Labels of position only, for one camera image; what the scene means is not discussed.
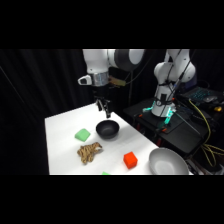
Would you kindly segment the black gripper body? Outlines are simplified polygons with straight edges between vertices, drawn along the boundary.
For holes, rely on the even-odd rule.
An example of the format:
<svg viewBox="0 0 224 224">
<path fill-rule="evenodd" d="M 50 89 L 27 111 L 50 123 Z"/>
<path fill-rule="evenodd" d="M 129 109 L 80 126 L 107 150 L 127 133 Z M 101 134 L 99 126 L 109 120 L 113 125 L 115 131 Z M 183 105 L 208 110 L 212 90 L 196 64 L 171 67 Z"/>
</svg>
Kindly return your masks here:
<svg viewBox="0 0 224 224">
<path fill-rule="evenodd" d="M 93 87 L 93 95 L 95 100 L 108 100 L 109 99 L 109 86 L 100 86 L 100 87 Z"/>
</svg>

